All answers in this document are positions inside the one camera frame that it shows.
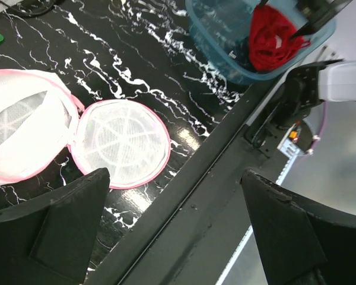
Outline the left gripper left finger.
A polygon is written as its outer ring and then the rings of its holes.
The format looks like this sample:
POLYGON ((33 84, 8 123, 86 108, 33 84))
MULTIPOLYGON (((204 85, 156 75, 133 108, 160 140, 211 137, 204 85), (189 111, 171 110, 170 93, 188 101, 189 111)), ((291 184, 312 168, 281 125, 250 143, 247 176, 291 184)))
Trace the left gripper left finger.
POLYGON ((100 168, 0 210, 0 284, 82 284, 109 183, 100 168))

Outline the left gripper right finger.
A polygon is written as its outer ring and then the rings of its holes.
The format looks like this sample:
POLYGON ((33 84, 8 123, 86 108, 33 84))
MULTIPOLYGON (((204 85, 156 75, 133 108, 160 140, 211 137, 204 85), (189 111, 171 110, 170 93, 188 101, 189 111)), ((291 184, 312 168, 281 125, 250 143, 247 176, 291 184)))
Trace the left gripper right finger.
POLYGON ((291 192, 252 169, 244 200, 268 284, 356 284, 356 216, 291 192))

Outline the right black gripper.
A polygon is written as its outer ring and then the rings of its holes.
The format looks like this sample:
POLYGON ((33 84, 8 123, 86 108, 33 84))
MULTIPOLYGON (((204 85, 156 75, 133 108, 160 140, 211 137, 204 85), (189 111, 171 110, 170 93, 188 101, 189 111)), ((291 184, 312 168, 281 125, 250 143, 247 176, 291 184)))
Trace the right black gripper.
POLYGON ((297 1, 296 8, 306 18, 306 23, 290 39, 300 36, 308 36, 317 32, 339 12, 341 12, 352 0, 326 1, 326 0, 301 0, 297 1))

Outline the red bra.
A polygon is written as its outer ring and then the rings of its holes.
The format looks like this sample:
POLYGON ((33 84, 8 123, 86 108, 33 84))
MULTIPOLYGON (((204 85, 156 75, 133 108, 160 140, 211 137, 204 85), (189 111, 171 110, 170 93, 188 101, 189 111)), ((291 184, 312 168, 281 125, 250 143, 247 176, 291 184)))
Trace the red bra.
POLYGON ((270 5, 257 5, 253 10, 248 39, 249 60, 258 72, 271 72, 308 46, 303 36, 291 38, 296 32, 292 22, 270 5))

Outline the white pink mesh laundry bag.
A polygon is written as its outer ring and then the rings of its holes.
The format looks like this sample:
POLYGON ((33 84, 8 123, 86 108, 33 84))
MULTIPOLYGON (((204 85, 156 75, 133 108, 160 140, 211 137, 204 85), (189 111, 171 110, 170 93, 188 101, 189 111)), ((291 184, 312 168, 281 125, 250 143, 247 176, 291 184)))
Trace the white pink mesh laundry bag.
POLYGON ((0 69, 0 186, 36 176, 67 148, 81 173, 106 168, 112 189, 136 188, 166 167, 170 143, 140 103, 85 107, 52 72, 0 69))

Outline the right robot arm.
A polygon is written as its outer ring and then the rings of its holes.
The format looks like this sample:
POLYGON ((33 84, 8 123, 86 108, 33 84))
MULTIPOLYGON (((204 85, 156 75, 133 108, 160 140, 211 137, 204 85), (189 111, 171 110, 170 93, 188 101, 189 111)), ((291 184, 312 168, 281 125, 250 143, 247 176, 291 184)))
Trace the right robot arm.
POLYGON ((324 102, 356 102, 356 61, 333 59, 292 69, 245 133, 266 157, 324 102))

